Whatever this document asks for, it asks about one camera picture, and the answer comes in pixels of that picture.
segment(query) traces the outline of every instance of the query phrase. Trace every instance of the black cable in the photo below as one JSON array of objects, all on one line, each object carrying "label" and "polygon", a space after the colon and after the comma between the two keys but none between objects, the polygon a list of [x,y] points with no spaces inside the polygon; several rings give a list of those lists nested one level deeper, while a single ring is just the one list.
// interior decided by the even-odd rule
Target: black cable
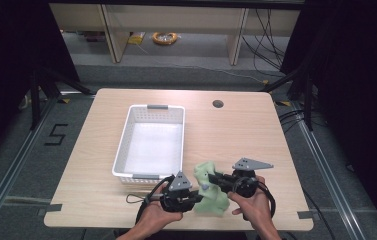
[{"label": "black cable", "polygon": [[267,62],[269,65],[271,65],[272,67],[274,67],[274,68],[276,68],[276,69],[279,70],[279,66],[278,66],[276,63],[272,62],[269,58],[263,56],[262,54],[260,54],[260,53],[257,51],[257,49],[258,49],[258,47],[260,46],[260,44],[256,47],[256,49],[254,49],[254,48],[253,48],[253,47],[247,42],[247,40],[244,38],[244,36],[243,36],[242,38],[243,38],[245,44],[247,45],[247,47],[250,49],[250,51],[251,51],[255,56],[260,57],[260,58],[263,59],[265,62]]},{"label": "black cable", "polygon": [[264,36],[262,36],[262,38],[259,40],[258,38],[257,38],[257,36],[254,36],[254,38],[256,39],[256,41],[264,48],[264,49],[266,49],[266,50],[268,50],[269,52],[274,52],[272,49],[269,49],[268,47],[266,47],[265,45],[263,45],[262,44],[262,40],[263,40],[263,37]]},{"label": "black cable", "polygon": [[325,223],[326,228],[328,229],[329,234],[331,235],[331,239],[335,239],[334,232],[332,231],[331,227],[329,226],[328,222],[326,221],[325,217],[323,216],[318,205],[315,203],[315,201],[313,201],[312,197],[309,195],[309,193],[307,193],[306,189],[304,189],[303,187],[301,187],[301,189],[303,190],[304,195],[306,195],[306,197],[310,200],[310,202],[316,208],[316,211],[318,211],[319,216],[322,218],[323,222]]},{"label": "black cable", "polygon": [[316,124],[316,125],[318,125],[318,126],[321,126],[321,127],[328,127],[327,124],[321,124],[321,123],[317,123],[317,122],[315,122],[315,121],[312,121],[312,123],[313,123],[313,124]]},{"label": "black cable", "polygon": [[147,196],[145,196],[144,200],[142,201],[142,204],[141,206],[139,207],[139,210],[138,210],[138,214],[136,215],[136,219],[135,219],[135,224],[138,223],[139,219],[141,218],[141,215],[142,213],[144,212],[144,209],[148,206],[148,204],[150,204],[150,200],[151,200],[151,197],[153,196],[153,194],[157,191],[157,189],[164,183],[164,182],[169,182],[170,180],[172,180],[173,178],[175,178],[175,176],[169,176],[169,177],[166,177],[164,179],[162,179],[154,188],[153,190],[151,190],[151,192],[149,194],[147,194]]},{"label": "black cable", "polygon": [[298,119],[298,118],[297,119],[293,119],[293,120],[281,123],[281,126],[287,125],[288,123],[292,123],[292,122],[296,122],[296,124],[297,124],[301,120],[303,120],[303,119]]},{"label": "black cable", "polygon": [[86,228],[84,228],[84,229],[82,230],[81,240],[84,240],[84,239],[85,239],[85,235],[86,235]]},{"label": "black cable", "polygon": [[297,238],[294,236],[292,232],[287,232],[287,234],[290,235],[290,237],[292,237],[294,240],[297,240]]},{"label": "black cable", "polygon": [[291,116],[294,116],[294,115],[297,115],[299,113],[302,113],[304,112],[304,110],[294,110],[294,111],[290,111],[290,112],[286,112],[280,116],[278,116],[279,118],[279,121],[282,122],[283,120],[285,120],[288,117],[291,117]]},{"label": "black cable", "polygon": [[268,9],[267,13],[268,13],[268,17],[267,17],[267,23],[266,23],[266,27],[265,27],[265,25],[263,24],[263,22],[262,22],[262,20],[260,18],[258,9],[256,9],[257,18],[258,18],[258,20],[260,22],[260,25],[262,26],[262,29],[263,29],[263,36],[266,36],[267,40],[269,41],[269,43],[271,44],[271,46],[274,49],[274,51],[271,51],[271,52],[275,54],[275,57],[278,60],[278,63],[281,64],[282,61],[279,58],[280,54],[278,53],[278,51],[281,52],[281,53],[284,53],[284,52],[282,50],[280,50],[278,47],[276,47],[275,42],[273,41],[272,26],[270,24],[270,16],[271,16],[272,11],[270,9]]},{"label": "black cable", "polygon": [[[137,201],[133,201],[133,202],[129,202],[129,197],[137,197],[137,198],[139,198],[140,200],[137,200]],[[140,197],[140,196],[137,196],[137,195],[135,195],[135,194],[128,194],[127,196],[126,196],[126,203],[129,203],[129,204],[132,204],[132,203],[139,203],[139,202],[142,202],[142,201],[144,201],[144,198],[143,197]]]},{"label": "black cable", "polygon": [[265,73],[263,71],[260,71],[257,66],[256,66],[256,56],[262,58],[265,62],[267,62],[268,64],[270,65],[274,65],[275,63],[272,62],[271,60],[269,60],[268,58],[266,58],[265,56],[261,55],[260,53],[256,52],[256,50],[254,50],[254,48],[247,42],[247,40],[244,38],[244,36],[242,37],[242,39],[244,40],[245,44],[247,45],[247,47],[250,49],[250,51],[253,53],[253,65],[254,65],[254,68],[256,69],[257,72],[263,74],[263,75],[267,75],[267,76],[272,76],[272,77],[283,77],[283,76],[280,76],[280,75],[274,75],[274,74],[270,74],[270,73]]},{"label": "black cable", "polygon": [[303,121],[303,120],[304,120],[304,118],[293,120],[293,121],[295,121],[295,123],[293,123],[291,126],[289,126],[289,127],[284,131],[284,134],[286,134],[289,130],[291,130],[291,128],[293,128],[296,124],[298,124],[299,122],[301,122],[301,121]]},{"label": "black cable", "polygon": [[275,211],[276,211],[276,201],[275,201],[275,198],[272,196],[272,194],[270,193],[269,191],[269,188],[262,182],[259,182],[259,185],[257,185],[257,188],[259,188],[260,190],[262,190],[266,197],[269,199],[269,202],[270,202],[270,216],[273,217],[273,215],[275,215]]}]

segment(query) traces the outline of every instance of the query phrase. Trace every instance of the gray floor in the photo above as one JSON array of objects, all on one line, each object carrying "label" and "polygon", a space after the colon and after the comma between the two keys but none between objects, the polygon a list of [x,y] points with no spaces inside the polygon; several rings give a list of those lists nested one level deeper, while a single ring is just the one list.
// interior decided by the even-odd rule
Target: gray floor
[{"label": "gray floor", "polygon": [[[65,33],[69,51],[82,83],[97,90],[115,88],[202,89],[228,91],[257,91],[264,80],[275,81],[278,77],[258,73],[254,69],[253,56],[242,45],[236,66],[230,66],[226,52],[225,36],[181,34],[172,46],[157,46],[147,33],[142,48],[131,45],[125,51],[122,62],[112,64],[105,42],[87,43],[83,36]],[[254,46],[253,37],[247,40]],[[275,38],[276,45],[285,49],[288,38]],[[272,58],[274,54],[263,50]],[[259,70],[267,74],[281,75],[263,61],[257,61]],[[289,84],[272,92],[279,102],[286,100]],[[63,91],[72,91],[60,85]],[[79,131],[93,99],[70,97],[69,103],[56,103],[48,115],[25,165],[14,182],[0,210],[0,239],[114,239],[111,229],[48,228],[43,224],[42,209],[54,195],[72,151]],[[290,106],[276,106],[279,115],[292,111]],[[337,145],[325,119],[319,112],[313,113],[314,135],[325,154],[332,172],[347,202],[351,205],[366,239],[377,239],[377,211],[355,174],[346,169],[348,162]],[[31,123],[31,110],[25,108],[16,115],[0,144],[0,182],[23,144]],[[59,146],[46,146],[56,142],[49,136],[55,124],[67,124],[56,132],[65,134]],[[322,211],[329,228],[337,239],[350,239],[347,228],[328,191],[327,185],[310,151],[295,117],[282,123],[301,184]],[[312,212],[316,208],[309,201]],[[331,239],[322,218],[315,219],[315,227],[309,232],[292,232],[297,239]],[[289,233],[281,236],[292,238]]]}]

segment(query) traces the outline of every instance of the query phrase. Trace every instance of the metal frame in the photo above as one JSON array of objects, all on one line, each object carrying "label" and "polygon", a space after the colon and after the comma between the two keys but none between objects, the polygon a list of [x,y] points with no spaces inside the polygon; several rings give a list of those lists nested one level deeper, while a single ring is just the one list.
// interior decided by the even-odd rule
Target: metal frame
[{"label": "metal frame", "polygon": [[8,194],[11,190],[14,182],[16,181],[17,177],[19,176],[20,171],[22,170],[23,166],[26,163],[26,159],[32,150],[36,140],[39,136],[39,133],[43,129],[45,120],[47,119],[49,113],[53,109],[57,102],[56,98],[49,99],[45,108],[42,111],[41,118],[39,119],[38,125],[31,129],[28,136],[26,137],[22,147],[20,148],[19,152],[17,153],[16,157],[14,158],[11,166],[7,170],[7,173],[4,175],[3,179],[0,183],[0,209],[1,206]]},{"label": "metal frame", "polygon": [[[294,110],[301,110],[297,102],[293,102],[293,108]],[[297,119],[301,120],[302,117],[300,115],[297,115]],[[332,172],[331,167],[329,166],[328,161],[326,160],[325,155],[323,154],[319,143],[316,140],[315,135],[313,134],[313,131],[309,131],[309,128],[304,121],[301,121],[299,125],[301,131],[303,132],[304,138],[310,147],[313,157],[316,160],[316,164],[321,172],[323,180],[328,187],[328,191],[331,194],[332,200],[334,201],[334,204],[341,215],[341,219],[346,226],[350,238],[366,239],[363,230],[360,227],[359,221],[357,220],[357,217],[354,214],[350,203],[348,202],[340,185],[338,184],[338,181],[335,178],[335,175]]]}]

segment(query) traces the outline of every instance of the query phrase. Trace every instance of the white plastic basket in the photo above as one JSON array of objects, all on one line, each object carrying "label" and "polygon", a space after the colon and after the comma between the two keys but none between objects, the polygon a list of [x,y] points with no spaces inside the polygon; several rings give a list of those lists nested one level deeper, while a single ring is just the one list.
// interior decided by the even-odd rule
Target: white plastic basket
[{"label": "white plastic basket", "polygon": [[123,183],[155,184],[182,171],[185,108],[132,105],[113,165]]}]

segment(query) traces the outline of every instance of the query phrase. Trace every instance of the human hand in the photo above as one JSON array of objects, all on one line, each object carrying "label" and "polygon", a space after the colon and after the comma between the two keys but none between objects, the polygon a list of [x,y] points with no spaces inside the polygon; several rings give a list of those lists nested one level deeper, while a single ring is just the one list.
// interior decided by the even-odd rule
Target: human hand
[{"label": "human hand", "polygon": [[[164,185],[155,193],[161,193]],[[159,201],[153,201],[142,212],[138,223],[126,234],[118,237],[119,240],[142,240],[162,230],[167,224],[182,219],[182,212],[166,212]]]},{"label": "human hand", "polygon": [[[265,184],[263,177],[256,176],[256,178],[260,184]],[[255,194],[250,198],[229,192],[228,198],[239,205],[239,208],[232,211],[232,214],[244,214],[261,239],[281,239],[272,222],[269,199],[262,190],[257,188]]]}]

